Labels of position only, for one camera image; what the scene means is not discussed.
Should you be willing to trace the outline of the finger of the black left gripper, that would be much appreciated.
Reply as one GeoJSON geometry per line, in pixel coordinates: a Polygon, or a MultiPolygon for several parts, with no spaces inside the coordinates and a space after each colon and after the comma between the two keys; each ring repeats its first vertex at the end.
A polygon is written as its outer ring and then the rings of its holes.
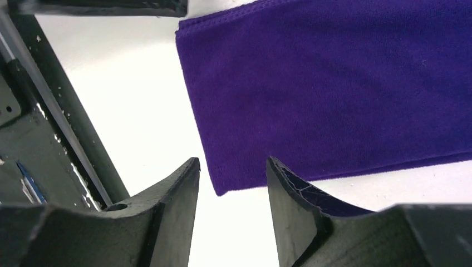
{"type": "Polygon", "coordinates": [[[13,14],[58,16],[152,16],[185,17],[187,0],[11,0],[7,10],[13,14]]]}

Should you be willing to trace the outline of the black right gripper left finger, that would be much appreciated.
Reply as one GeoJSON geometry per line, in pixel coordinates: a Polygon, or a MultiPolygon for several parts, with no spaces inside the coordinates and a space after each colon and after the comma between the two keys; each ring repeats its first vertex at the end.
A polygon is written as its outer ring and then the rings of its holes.
{"type": "Polygon", "coordinates": [[[104,211],[1,206],[2,266],[187,266],[200,162],[104,211]]]}

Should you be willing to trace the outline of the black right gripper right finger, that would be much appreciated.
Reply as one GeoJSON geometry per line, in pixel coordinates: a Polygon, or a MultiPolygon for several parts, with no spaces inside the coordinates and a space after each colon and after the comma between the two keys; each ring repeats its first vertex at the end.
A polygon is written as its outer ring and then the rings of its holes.
{"type": "Polygon", "coordinates": [[[471,205],[344,202],[267,160],[280,266],[470,266],[471,205]]]}

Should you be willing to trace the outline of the purple cloth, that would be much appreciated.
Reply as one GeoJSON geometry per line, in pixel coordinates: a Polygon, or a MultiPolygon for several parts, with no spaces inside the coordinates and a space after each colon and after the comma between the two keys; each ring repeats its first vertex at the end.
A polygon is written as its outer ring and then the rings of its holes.
{"type": "Polygon", "coordinates": [[[176,47],[217,195],[471,159],[470,1],[255,1],[176,47]]]}

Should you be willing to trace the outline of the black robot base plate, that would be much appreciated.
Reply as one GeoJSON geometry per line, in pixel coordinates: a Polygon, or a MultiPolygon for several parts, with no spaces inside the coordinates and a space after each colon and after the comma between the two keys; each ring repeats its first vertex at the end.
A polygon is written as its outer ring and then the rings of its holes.
{"type": "Polygon", "coordinates": [[[1,10],[1,218],[119,215],[129,197],[33,15],[1,10]]]}

